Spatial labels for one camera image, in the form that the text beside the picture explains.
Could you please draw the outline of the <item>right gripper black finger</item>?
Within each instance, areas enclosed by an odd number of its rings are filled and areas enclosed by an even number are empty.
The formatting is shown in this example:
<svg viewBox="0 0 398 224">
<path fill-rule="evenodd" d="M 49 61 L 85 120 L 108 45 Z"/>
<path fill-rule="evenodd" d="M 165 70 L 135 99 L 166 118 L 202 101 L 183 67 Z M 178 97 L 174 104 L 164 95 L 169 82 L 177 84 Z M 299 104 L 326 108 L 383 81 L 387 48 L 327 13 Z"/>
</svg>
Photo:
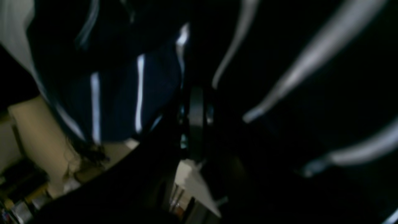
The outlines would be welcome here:
<svg viewBox="0 0 398 224">
<path fill-rule="evenodd" d="M 169 211 L 179 162 L 189 151 L 187 88 L 139 145 L 77 190 L 45 205 L 33 224 L 179 224 Z"/>
</svg>

